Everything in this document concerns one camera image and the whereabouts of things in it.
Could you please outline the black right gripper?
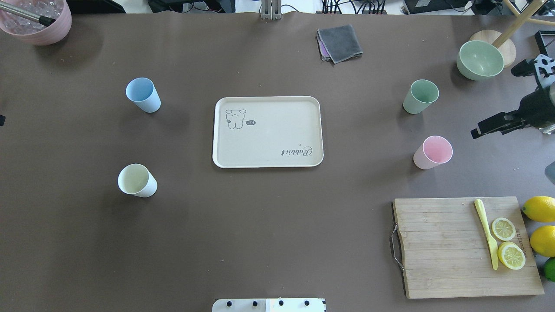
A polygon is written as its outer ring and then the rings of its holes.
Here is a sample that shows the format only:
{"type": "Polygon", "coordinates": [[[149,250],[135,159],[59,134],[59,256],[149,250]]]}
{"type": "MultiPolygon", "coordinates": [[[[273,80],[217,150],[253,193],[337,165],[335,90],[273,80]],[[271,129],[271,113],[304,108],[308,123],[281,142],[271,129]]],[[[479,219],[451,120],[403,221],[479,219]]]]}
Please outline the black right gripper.
{"type": "Polygon", "coordinates": [[[541,129],[554,125],[554,59],[546,55],[538,55],[535,59],[525,59],[511,69],[516,77],[533,75],[537,88],[523,97],[519,108],[509,113],[497,113],[477,124],[477,128],[470,131],[475,140],[486,134],[501,132],[503,135],[525,128],[525,124],[541,129]]]}

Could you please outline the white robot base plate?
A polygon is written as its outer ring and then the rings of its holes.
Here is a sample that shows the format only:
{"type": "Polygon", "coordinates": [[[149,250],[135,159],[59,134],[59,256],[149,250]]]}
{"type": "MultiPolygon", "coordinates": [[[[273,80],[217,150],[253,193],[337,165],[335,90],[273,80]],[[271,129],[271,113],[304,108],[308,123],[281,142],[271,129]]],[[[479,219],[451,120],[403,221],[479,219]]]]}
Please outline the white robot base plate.
{"type": "Polygon", "coordinates": [[[325,312],[321,298],[218,299],[212,312],[325,312]]]}

